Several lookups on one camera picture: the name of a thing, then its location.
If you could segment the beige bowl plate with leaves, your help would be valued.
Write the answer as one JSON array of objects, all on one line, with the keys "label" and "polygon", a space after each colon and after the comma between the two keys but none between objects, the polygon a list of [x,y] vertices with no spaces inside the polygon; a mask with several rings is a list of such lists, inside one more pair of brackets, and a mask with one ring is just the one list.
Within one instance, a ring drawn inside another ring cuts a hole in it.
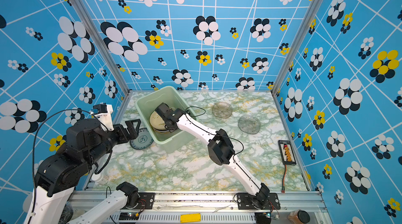
[{"label": "beige bowl plate with leaves", "polygon": [[152,114],[150,115],[149,122],[153,129],[155,129],[156,131],[166,131],[165,122],[156,111],[152,112]]}]

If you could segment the light green plastic bin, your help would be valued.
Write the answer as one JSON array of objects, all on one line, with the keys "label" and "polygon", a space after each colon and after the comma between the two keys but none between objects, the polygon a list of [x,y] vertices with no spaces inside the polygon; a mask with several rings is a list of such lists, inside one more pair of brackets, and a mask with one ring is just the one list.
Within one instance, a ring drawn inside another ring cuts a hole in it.
[{"label": "light green plastic bin", "polygon": [[154,142],[167,153],[172,153],[196,138],[182,130],[177,130],[173,133],[168,132],[165,134],[154,131],[150,124],[150,117],[157,106],[159,106],[161,103],[167,104],[170,108],[188,110],[190,111],[190,115],[193,117],[196,115],[196,113],[186,102],[186,100],[179,94],[176,88],[172,86],[164,87],[137,100],[137,111]]}]

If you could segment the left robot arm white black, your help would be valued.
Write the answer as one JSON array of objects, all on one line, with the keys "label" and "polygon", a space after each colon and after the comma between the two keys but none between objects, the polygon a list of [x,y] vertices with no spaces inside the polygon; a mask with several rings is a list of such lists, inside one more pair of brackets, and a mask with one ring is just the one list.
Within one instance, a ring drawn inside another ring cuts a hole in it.
[{"label": "left robot arm white black", "polygon": [[128,120],[126,126],[113,124],[111,105],[98,104],[93,109],[92,117],[69,127],[65,143],[33,170],[26,224],[57,224],[80,178],[94,166],[100,172],[99,159],[111,155],[116,145],[138,137],[140,119]]}]

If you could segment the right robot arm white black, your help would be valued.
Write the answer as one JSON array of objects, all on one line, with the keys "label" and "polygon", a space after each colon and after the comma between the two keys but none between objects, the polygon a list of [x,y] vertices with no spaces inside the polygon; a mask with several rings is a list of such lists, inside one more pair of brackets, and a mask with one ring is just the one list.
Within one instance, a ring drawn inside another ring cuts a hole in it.
[{"label": "right robot arm white black", "polygon": [[230,138],[223,129],[209,128],[182,109],[171,109],[167,104],[161,103],[155,112],[163,119],[165,128],[170,132],[181,130],[201,140],[208,149],[210,159],[219,166],[224,166],[243,185],[251,203],[256,209],[276,209],[269,199],[270,189],[258,180],[248,168],[240,161]]}]

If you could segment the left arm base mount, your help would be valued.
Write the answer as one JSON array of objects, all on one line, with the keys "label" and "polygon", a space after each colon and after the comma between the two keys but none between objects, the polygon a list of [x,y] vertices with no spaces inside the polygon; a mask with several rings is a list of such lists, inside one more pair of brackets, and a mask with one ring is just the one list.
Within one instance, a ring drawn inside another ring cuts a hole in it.
[{"label": "left arm base mount", "polygon": [[155,193],[139,192],[137,196],[138,201],[136,202],[134,209],[152,209],[155,202],[155,196]]}]

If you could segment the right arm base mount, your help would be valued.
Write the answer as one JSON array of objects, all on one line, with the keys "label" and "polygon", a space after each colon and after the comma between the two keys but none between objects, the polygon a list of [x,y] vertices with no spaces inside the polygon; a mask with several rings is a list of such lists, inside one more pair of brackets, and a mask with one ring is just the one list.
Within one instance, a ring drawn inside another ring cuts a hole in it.
[{"label": "right arm base mount", "polygon": [[253,203],[252,196],[248,193],[236,193],[233,201],[238,205],[239,210],[280,210],[281,204],[276,193],[270,193],[266,203],[259,207]]}]

